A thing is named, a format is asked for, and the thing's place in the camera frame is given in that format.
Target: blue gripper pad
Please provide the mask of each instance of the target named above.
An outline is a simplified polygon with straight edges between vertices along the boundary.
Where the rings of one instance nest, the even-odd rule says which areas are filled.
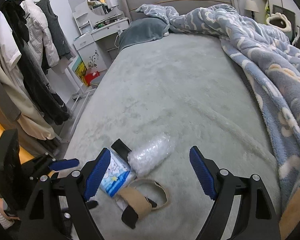
[[[73,168],[79,165],[78,159],[60,160],[53,162],[49,165],[49,169],[52,171],[61,171],[69,168]]]
[[[203,192],[212,200],[216,200],[218,194],[214,189],[214,179],[194,147],[190,149],[189,157],[190,163],[192,165],[192,168],[194,169],[195,174],[197,175]]]
[[[86,189],[83,194],[85,201],[88,201],[91,197],[96,195],[100,183],[110,165],[110,159],[110,151],[106,149],[86,180]]]

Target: white shirt sleeve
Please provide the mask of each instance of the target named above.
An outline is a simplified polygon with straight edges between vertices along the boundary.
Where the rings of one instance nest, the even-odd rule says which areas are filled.
[[[0,49],[7,68],[11,71],[21,58],[21,53],[12,36],[12,29],[2,12],[0,12]]]

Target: blanket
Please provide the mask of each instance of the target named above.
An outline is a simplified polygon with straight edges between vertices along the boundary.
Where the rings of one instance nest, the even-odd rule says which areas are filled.
[[[169,25],[156,18],[143,18],[133,21],[119,38],[119,52],[134,44],[162,39]]]
[[[160,5],[143,4],[136,11],[161,19],[175,33],[218,36],[225,53],[243,68],[274,149],[284,211],[300,188],[300,49],[280,30],[240,16],[227,4],[186,15]]]

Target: bed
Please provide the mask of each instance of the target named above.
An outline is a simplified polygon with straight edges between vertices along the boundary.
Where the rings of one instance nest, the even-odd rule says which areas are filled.
[[[171,5],[180,14],[219,3],[234,6],[233,0],[121,0],[121,9],[134,21],[145,17],[135,12],[144,3]],[[175,151],[149,178],[170,191],[170,205],[132,230],[121,221],[116,202],[98,190],[93,199],[99,206],[91,215],[106,240],[196,238],[213,201],[189,162],[194,145],[236,176],[259,174],[281,213],[276,160],[262,114],[242,68],[218,38],[170,33],[123,49],[88,103],[65,158],[82,165],[118,138],[134,149],[162,132],[176,139]],[[234,199],[222,239],[231,236],[239,202]]]

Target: tan strap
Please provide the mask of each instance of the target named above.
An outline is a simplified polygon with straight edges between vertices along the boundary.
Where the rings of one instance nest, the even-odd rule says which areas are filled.
[[[133,210],[138,214],[138,219],[144,218],[151,212],[151,204],[148,202],[145,196],[132,187],[125,187],[118,191],[120,195]]]
[[[158,188],[160,188],[164,192],[164,194],[166,196],[166,202],[164,204],[162,204],[161,206],[158,205],[154,208],[151,208],[151,210],[158,210],[158,209],[164,208],[165,206],[167,206],[170,203],[169,191],[153,179],[135,179],[132,182],[130,182],[128,187],[135,189],[136,187],[138,187],[139,185],[144,184],[144,183],[148,183],[148,184],[152,184],[152,185],[157,186]]]

